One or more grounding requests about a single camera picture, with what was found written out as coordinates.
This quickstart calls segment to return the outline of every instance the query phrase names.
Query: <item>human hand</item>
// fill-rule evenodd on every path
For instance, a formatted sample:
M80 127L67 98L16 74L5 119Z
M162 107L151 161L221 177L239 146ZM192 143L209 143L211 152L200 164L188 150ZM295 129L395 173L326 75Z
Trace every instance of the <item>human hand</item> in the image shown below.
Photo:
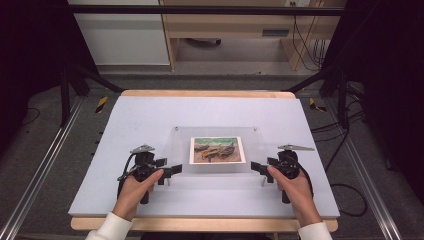
M150 175L143 182L138 182L130 175L124 182L124 186L116 201L112 213L125 220L131 221L137 212L137 206L146 192L152 192L154 184L160 179L163 169Z
M293 213L300 227L322 222L321 216L312 199L308 179L303 171L295 179L288 179L278 169L268 166L268 172L278 183L278 190L285 190L292 204Z

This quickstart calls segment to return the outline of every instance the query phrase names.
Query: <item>white sleeve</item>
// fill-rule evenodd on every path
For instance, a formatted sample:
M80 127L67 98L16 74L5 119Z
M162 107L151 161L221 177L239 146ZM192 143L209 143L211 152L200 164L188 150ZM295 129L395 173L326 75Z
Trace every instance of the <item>white sleeve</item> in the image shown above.
M125 240L132 222L108 213L105 222L98 230L91 231L86 240Z
M299 236L302 240L332 240L327 224L324 222L314 223L299 229Z

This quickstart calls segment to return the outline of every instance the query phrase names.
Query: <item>black stand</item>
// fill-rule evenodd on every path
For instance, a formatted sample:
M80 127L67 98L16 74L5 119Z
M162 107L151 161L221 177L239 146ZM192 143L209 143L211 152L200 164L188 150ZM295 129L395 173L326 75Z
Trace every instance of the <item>black stand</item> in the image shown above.
M227 15L295 15L295 16L346 16L346 15L353 15L358 16L358 14L363 13L362 10L352 10L352 9L337 9L337 8L270 8L270 7L221 7L221 6L102 6L102 5L51 5L48 6L47 4L44 6L44 10L54 10L54 11L65 11L65 13L121 13L121 14L227 14ZM339 89L344 88L344 84L338 84L339 80L334 78L334 75L340 74L340 72L343 70L343 62L344 59L348 58L348 52L352 51L352 48L355 47L355 45L358 44L358 32L365 24L366 20L368 19L369 15L372 11L369 11L367 17L365 20L361 23L360 27L357 28L355 33L352 35L352 37L349 39L349 41L344 45L343 49L340 51L340 54L336 58L336 60L333 62L331 66L328 68L320 71L316 75L306 79L304 82L284 91L290 91L290 92L297 92L301 90L302 88L310 85L313 82L316 82L321 79L325 78L331 78L330 80L326 79L324 85L321 88L321 94L323 96L330 95L336 88L336 86L339 86ZM46 24L41 25L42 29L47 31L48 26ZM54 36L51 36L51 39L49 39L51 42L54 42L55 38ZM60 49L60 46L57 44L52 44L54 47L53 49L57 50L63 50ZM58 56L59 58L66 57L66 54ZM105 87L113 90L113 91L123 91L123 89L107 82L106 80L102 79L98 74L93 74L86 69L84 69L82 66L79 66L75 64L72 60L66 59L63 62L63 68L66 68L66 71L69 71L69 66L71 66L71 71L75 71L78 74L81 74L83 77L91 78L98 83L104 85ZM62 86L64 87L66 85L67 81L67 75L63 74L64 80ZM75 83L75 81L78 81L76 83L77 85L81 85L82 88L83 84L81 84L81 80L75 80L70 79L70 83ZM345 91L342 90L342 96L340 96L340 99L345 99ZM67 106L63 106L65 111L68 110Z
M342 47L339 54L336 56L332 64L328 67L325 67L323 70L314 74L313 76L307 78L303 82L282 91L289 91L296 93L303 88L309 86L310 84L323 80L324 83L321 86L320 94L323 97L331 96L336 89L338 89L338 107L337 107L337 117L341 126L345 129L349 127L349 121L347 118L347 108L346 108L346 94L348 90L348 80L347 76L344 73L344 68L346 60L350 59L352 53L358 51L360 46L365 42L365 37L363 32L364 26L367 24L370 16L373 11L380 4L381 0L376 0L371 9L367 12L366 16L356 28L354 33L350 36L346 44Z
M125 89L122 89L103 79L98 72L95 73L88 70L86 67L77 64L77 61L75 61L75 59L71 56L69 50L65 49L63 44L59 43L57 35L54 34L55 31L53 30L51 23L46 19L45 6L46 5L43 1L28 1L27 7L31 8L32 10L29 11L30 14L28 17L30 18L33 28L36 29L38 37L40 37L43 42L49 46L49 54L51 54L57 64L57 66L54 67L62 69L60 72L60 88L62 99L62 122L60 126L63 127L71 115L69 84L72 86L78 96L87 96L90 92L90 88L85 82L86 78L96 81L113 92L122 92ZM72 15L73 13L67 11L61 12L60 14Z

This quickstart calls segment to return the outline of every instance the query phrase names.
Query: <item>metal rail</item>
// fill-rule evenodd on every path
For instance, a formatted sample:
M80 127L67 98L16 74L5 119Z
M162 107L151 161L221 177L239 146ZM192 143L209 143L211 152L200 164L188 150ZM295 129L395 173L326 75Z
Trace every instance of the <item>metal rail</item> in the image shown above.
M56 157L68 136L70 129L72 128L75 119L78 116L81 105L84 101L84 97L77 97L72 110L71 116L64 127L59 128L59 131L56 134L55 139L49 147L46 155L41 161L36 173L34 174L31 182L28 184L24 194L21 197L18 205L13 211L12 215L9 217L6 224L0 231L0 240L9 240L14 239L18 233L19 228L21 227L25 217L27 216L32 204L34 203L35 198L37 197L38 192L40 191L44 180L46 179L51 166L56 160Z
M310 7L251 6L150 6L150 5L45 5L53 11L91 14L220 14L220 15L290 15L290 16L358 16L364 10Z
M331 116L335 121L337 120L337 111L334 101L330 101L327 98L324 99L325 105L328 107ZM343 129L339 128L340 134L343 133ZM401 240L399 230L395 222L393 221L392 216L389 213L389 210L386 207L380 193L378 192L377 187L374 184L374 181L371 179L370 174L366 170L365 166L362 163L361 157L356 151L355 145L349 136L346 138L345 142L346 147L345 152L349 157L349 160L352 164L352 167L358 177L359 183L361 184L365 197L368 200L368 204L374 212L375 218L387 240Z

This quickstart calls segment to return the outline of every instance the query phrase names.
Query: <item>photo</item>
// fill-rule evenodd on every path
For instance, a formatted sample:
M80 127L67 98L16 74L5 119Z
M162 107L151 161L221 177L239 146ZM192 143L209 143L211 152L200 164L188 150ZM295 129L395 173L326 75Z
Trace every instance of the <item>photo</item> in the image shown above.
M193 137L190 164L246 163L240 137Z

